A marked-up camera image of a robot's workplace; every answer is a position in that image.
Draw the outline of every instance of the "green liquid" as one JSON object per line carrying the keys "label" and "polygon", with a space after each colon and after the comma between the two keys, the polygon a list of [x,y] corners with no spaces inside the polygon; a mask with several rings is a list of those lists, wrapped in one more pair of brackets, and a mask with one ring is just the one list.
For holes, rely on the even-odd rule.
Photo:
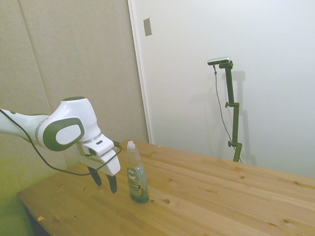
{"label": "green liquid", "polygon": [[137,166],[135,168],[137,171],[137,175],[139,176],[139,180],[141,181],[141,195],[135,196],[130,192],[131,199],[136,201],[137,203],[146,203],[149,200],[149,192],[148,192],[148,183],[146,173],[144,171],[143,166]]}

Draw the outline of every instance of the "black metal stand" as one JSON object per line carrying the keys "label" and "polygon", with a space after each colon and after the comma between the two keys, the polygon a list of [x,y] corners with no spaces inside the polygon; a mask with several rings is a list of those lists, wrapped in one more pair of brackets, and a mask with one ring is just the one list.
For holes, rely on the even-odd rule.
{"label": "black metal stand", "polygon": [[228,94],[228,102],[225,104],[225,107],[233,107],[233,133],[232,133],[232,142],[228,141],[228,146],[235,147],[235,153],[233,161],[238,162],[241,155],[242,144],[237,142],[238,137],[238,118],[240,111],[240,104],[238,102],[234,102],[234,94],[233,94],[233,83],[232,83],[232,73],[231,70],[233,68],[233,62],[230,61],[228,63],[220,64],[219,68],[225,69],[226,75],[226,85],[227,85],[227,94]]}

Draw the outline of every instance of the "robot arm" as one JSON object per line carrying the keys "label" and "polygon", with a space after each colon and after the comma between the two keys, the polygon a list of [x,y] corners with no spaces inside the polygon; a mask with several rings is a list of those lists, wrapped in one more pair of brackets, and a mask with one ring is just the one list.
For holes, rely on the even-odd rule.
{"label": "robot arm", "polygon": [[[66,98],[50,116],[2,111],[22,126],[36,145],[52,151],[63,151],[76,144],[80,162],[86,164],[89,170],[97,169],[112,159],[99,170],[107,174],[111,187],[116,184],[113,177],[120,170],[120,164],[116,152],[112,150],[114,143],[101,133],[88,99]],[[17,135],[28,141],[26,134],[2,113],[0,133]]]}

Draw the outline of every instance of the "bottle cap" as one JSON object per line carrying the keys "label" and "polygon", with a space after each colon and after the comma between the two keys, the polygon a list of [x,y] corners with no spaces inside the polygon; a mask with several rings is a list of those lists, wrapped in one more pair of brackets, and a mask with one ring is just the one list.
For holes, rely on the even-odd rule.
{"label": "bottle cap", "polygon": [[133,141],[129,141],[127,144],[127,149],[132,150],[136,147],[136,145],[133,143]]}

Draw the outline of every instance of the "wooden table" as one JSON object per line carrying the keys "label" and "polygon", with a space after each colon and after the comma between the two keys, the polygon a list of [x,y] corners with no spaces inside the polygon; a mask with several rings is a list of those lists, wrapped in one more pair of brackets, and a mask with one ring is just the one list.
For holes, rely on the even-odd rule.
{"label": "wooden table", "polygon": [[[54,236],[315,236],[315,179],[135,142],[150,199],[129,196],[126,142],[112,194],[106,175],[59,173],[18,193]],[[70,171],[86,173],[82,164]]]}

